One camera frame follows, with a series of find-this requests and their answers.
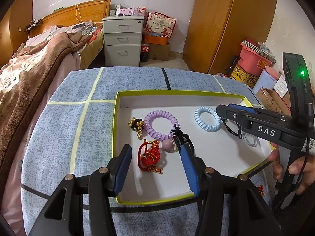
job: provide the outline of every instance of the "human hand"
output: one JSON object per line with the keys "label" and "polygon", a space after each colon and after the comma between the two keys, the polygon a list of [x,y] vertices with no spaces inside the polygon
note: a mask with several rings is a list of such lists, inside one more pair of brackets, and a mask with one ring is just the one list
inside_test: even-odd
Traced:
{"label": "human hand", "polygon": [[[280,164],[279,146],[274,143],[271,143],[271,145],[276,149],[274,149],[268,156],[268,160],[273,162],[273,177],[278,180],[281,178],[281,173],[283,170],[283,167]],[[299,174],[302,169],[304,160],[305,156],[302,156],[294,161],[289,167],[289,173],[292,175]],[[306,162],[303,172],[304,175],[300,187],[296,191],[296,194],[298,195],[304,193],[305,190],[315,181],[315,158],[313,155],[308,156],[308,161]]]}

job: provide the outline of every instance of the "white drawer cabinet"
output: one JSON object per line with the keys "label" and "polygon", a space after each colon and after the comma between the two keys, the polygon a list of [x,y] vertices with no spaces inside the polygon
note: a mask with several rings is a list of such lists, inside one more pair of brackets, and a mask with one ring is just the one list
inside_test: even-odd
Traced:
{"label": "white drawer cabinet", "polygon": [[143,16],[103,18],[106,66],[139,66]]}
{"label": "white drawer cabinet", "polygon": [[104,45],[141,45],[139,33],[111,33],[104,34]]}
{"label": "white drawer cabinet", "polygon": [[104,46],[106,66],[139,66],[141,45]]}

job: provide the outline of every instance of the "wooden wardrobe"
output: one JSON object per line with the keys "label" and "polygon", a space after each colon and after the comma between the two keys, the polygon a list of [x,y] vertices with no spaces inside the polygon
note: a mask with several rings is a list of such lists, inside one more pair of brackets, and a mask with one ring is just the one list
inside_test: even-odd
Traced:
{"label": "wooden wardrobe", "polygon": [[13,51],[27,41],[28,32],[24,28],[32,18],[33,0],[15,0],[10,6],[0,22],[0,66],[7,64]]}
{"label": "wooden wardrobe", "polygon": [[195,0],[183,51],[192,71],[224,73],[243,39],[265,42],[277,0]]}

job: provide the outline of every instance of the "floor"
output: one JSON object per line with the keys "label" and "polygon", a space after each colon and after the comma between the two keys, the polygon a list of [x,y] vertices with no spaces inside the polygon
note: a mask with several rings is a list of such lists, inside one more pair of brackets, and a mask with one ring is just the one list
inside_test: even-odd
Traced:
{"label": "floor", "polygon": [[173,56],[169,56],[168,61],[148,59],[148,61],[145,63],[140,62],[140,66],[163,67],[163,68],[172,68],[172,69],[181,69],[185,71],[190,71],[185,61],[181,57],[173,57]]}
{"label": "floor", "polygon": [[[99,68],[105,66],[104,52],[100,52],[97,57],[92,61],[88,68]],[[172,69],[181,69],[190,71],[185,61],[181,57],[169,57],[168,61],[148,59],[145,63],[140,63],[140,66],[145,67],[163,67]]]}

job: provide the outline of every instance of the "purple coil bracelet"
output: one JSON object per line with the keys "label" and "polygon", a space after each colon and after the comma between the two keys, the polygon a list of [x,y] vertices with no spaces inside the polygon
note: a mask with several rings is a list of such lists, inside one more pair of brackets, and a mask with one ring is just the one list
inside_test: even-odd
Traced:
{"label": "purple coil bracelet", "polygon": [[156,140],[160,140],[163,141],[165,139],[172,139],[173,137],[173,133],[169,133],[167,135],[161,134],[157,131],[155,131],[151,125],[150,125],[150,121],[153,120],[154,118],[157,117],[164,117],[166,119],[168,119],[172,125],[174,126],[174,124],[176,124],[176,126],[179,127],[178,121],[175,118],[174,115],[172,115],[169,112],[166,111],[162,111],[162,110],[157,110],[157,111],[153,111],[153,112],[149,112],[148,115],[145,116],[144,118],[144,128],[146,129],[146,131],[148,132],[148,134],[153,137]]}

